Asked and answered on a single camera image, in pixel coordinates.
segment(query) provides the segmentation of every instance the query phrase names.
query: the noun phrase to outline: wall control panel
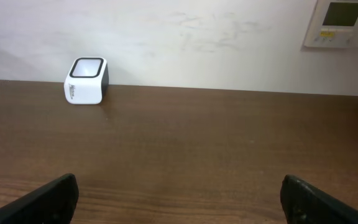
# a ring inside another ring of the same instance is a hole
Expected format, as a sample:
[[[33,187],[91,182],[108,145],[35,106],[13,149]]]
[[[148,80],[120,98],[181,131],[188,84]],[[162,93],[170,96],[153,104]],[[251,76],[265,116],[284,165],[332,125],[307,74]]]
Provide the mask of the wall control panel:
[[[304,45],[347,48],[357,35],[358,0],[318,0]]]

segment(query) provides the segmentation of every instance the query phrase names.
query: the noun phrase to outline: black object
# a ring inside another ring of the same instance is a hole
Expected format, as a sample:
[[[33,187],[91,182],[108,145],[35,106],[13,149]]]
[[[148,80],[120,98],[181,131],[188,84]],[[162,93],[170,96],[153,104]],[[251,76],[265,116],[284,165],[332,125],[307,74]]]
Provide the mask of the black object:
[[[358,224],[358,211],[309,183],[286,175],[281,204],[288,224]]]
[[[0,224],[69,224],[77,201],[75,176],[65,174],[0,208]]]
[[[104,69],[103,77],[102,77],[102,97],[106,95],[107,87],[109,86],[109,67],[106,62],[106,69]]]
[[[288,224],[358,224],[358,211],[307,182],[286,175],[281,204]],[[0,224],[69,224],[78,200],[73,174],[0,208]]]

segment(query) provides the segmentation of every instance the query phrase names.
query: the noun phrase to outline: lcd display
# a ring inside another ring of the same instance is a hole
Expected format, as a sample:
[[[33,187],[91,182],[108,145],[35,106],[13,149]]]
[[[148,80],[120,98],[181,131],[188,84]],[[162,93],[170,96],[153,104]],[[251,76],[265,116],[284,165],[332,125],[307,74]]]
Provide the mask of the lcd display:
[[[331,2],[323,26],[354,26],[358,18],[358,3]]]

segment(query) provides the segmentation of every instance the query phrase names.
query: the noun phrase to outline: brown table surface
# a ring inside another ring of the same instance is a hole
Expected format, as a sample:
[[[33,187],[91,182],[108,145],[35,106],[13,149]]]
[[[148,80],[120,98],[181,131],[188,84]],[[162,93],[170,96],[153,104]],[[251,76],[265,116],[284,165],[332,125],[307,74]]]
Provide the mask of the brown table surface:
[[[358,97],[0,81],[0,207],[67,172],[72,223],[285,223],[285,174],[358,209]]]

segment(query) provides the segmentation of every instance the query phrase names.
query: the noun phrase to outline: logo on scanner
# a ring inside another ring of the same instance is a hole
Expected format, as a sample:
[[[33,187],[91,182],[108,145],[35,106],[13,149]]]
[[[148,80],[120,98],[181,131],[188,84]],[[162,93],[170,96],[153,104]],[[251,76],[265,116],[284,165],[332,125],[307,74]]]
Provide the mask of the logo on scanner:
[[[69,83],[69,84],[68,84],[68,87],[69,87],[69,89],[70,89],[70,98],[73,99],[75,86]]]

